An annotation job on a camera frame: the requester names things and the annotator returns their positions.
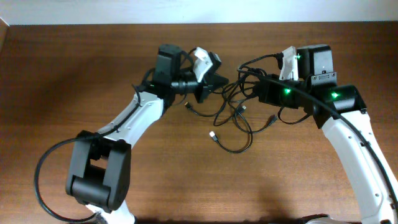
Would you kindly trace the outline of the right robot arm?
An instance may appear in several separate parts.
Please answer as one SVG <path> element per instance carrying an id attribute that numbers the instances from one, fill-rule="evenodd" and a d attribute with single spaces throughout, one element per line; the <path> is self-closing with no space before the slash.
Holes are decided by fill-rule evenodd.
<path id="1" fill-rule="evenodd" d="M 397 179 L 377 143 L 367 106 L 353 85 L 339 85 L 329 45 L 272 54 L 280 73 L 259 79 L 261 103 L 303 108 L 333 146 L 357 199 L 362 223 L 397 223 Z"/>

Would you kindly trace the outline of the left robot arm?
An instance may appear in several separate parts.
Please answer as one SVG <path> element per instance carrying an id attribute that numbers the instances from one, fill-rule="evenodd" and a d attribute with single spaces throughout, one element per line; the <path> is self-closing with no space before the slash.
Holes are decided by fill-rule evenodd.
<path id="1" fill-rule="evenodd" d="M 173 105 L 176 95 L 194 94 L 198 103 L 228 83 L 217 74 L 216 53 L 196 47 L 187 53 L 162 44 L 155 67 L 148 70 L 132 101 L 112 122 L 92 133 L 82 131 L 73 146 L 66 193 L 100 223 L 134 223 L 126 204 L 131 151 L 146 129 Z"/>

